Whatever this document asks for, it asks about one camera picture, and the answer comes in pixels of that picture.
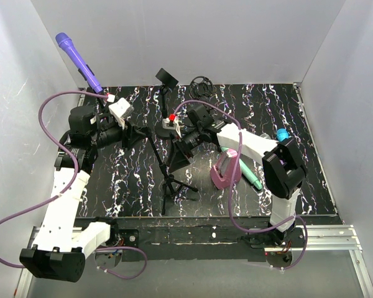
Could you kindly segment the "black clamp arm green mic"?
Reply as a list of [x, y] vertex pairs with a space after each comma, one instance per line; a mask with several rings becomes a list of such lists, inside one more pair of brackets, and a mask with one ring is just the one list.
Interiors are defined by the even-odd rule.
[[148, 139], [154, 151], [156, 160], [159, 163], [159, 169], [163, 175], [163, 185], [162, 185], [163, 201], [162, 201], [161, 215], [165, 215], [166, 214], [166, 203], [169, 199], [174, 199], [183, 188], [190, 189], [193, 192], [198, 192], [198, 189], [196, 187], [193, 187], [191, 185], [188, 185], [181, 181], [176, 180], [174, 178], [174, 175], [168, 172], [167, 165], [162, 161], [161, 157], [159, 156], [157, 147], [155, 146], [155, 143], [152, 138], [152, 131], [149, 127], [141, 127], [138, 129], [138, 131], [141, 135], [143, 135], [145, 138]]

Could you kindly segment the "black clamp arm purple mic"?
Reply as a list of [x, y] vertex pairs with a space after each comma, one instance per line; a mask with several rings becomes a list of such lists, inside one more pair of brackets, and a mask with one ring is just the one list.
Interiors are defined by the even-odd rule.
[[104, 93], [104, 91], [100, 91], [95, 94], [96, 103], [98, 104], [97, 107], [97, 114], [101, 118], [108, 118], [109, 117], [109, 107], [107, 103], [107, 94]]

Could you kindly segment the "black round-base desk stand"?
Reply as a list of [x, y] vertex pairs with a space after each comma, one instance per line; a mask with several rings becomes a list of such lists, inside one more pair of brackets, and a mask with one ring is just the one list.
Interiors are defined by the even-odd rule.
[[172, 91], [178, 84], [178, 80], [175, 79], [169, 72], [163, 68], [159, 69], [155, 77], [162, 83], [159, 88], [159, 94], [161, 98], [161, 116], [162, 119], [155, 125], [155, 134], [161, 140], [168, 140], [170, 138], [170, 129], [166, 126], [166, 119], [168, 118], [168, 109], [166, 103], [166, 94]]

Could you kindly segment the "green microphone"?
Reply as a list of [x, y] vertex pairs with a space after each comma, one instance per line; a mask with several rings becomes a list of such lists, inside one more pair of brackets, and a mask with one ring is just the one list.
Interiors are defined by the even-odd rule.
[[259, 178], [252, 172], [252, 170], [250, 170], [250, 168], [245, 164], [245, 162], [242, 161], [241, 158], [239, 159], [239, 165], [241, 168], [241, 173], [247, 179], [247, 181], [258, 191], [261, 191], [263, 186], [259, 181]]

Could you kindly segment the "black tripod shock-mount stand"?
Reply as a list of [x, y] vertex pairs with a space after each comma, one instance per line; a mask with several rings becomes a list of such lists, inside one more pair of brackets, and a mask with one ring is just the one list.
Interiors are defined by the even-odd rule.
[[207, 101], [213, 95], [213, 84], [205, 76], [197, 76], [190, 82], [189, 95], [192, 99]]

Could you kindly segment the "blue microphone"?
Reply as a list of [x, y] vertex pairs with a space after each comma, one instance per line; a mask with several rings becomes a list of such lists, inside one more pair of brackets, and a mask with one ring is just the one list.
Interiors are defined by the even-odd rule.
[[278, 129], [276, 132], [277, 140], [282, 142], [290, 137], [289, 133], [285, 128]]

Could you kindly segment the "glitter purple microphone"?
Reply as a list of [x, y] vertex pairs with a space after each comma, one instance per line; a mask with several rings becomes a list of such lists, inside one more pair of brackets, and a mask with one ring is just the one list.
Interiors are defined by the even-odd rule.
[[264, 139], [268, 139], [268, 140], [271, 139], [271, 137], [268, 134], [266, 134], [266, 133], [263, 133], [260, 137], [262, 137]]

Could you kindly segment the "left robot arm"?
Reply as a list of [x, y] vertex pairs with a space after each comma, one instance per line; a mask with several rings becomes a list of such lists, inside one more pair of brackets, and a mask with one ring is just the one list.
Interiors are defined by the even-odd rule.
[[53, 200], [30, 248], [21, 250], [19, 261], [35, 278], [77, 282], [92, 254], [118, 256], [124, 251], [147, 255], [123, 235], [115, 220], [98, 217], [75, 232], [74, 224], [83, 190], [90, 179], [100, 145], [119, 141], [122, 128], [98, 126], [99, 117], [90, 106], [71, 110], [70, 129], [58, 143]]

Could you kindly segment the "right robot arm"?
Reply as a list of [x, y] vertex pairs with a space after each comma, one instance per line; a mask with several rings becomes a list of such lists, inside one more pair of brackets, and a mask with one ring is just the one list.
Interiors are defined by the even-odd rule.
[[184, 136], [172, 135], [167, 157], [169, 171], [174, 172], [191, 163], [193, 150], [203, 142], [236, 151], [236, 159], [245, 156], [261, 165], [264, 182], [272, 195], [272, 211], [267, 228], [270, 242], [286, 245], [295, 228], [297, 197], [308, 174], [296, 140], [292, 137], [275, 140], [258, 136], [245, 129], [232, 116], [224, 114], [215, 119], [209, 112], [212, 106], [195, 101], [196, 107], [187, 112], [193, 130]]

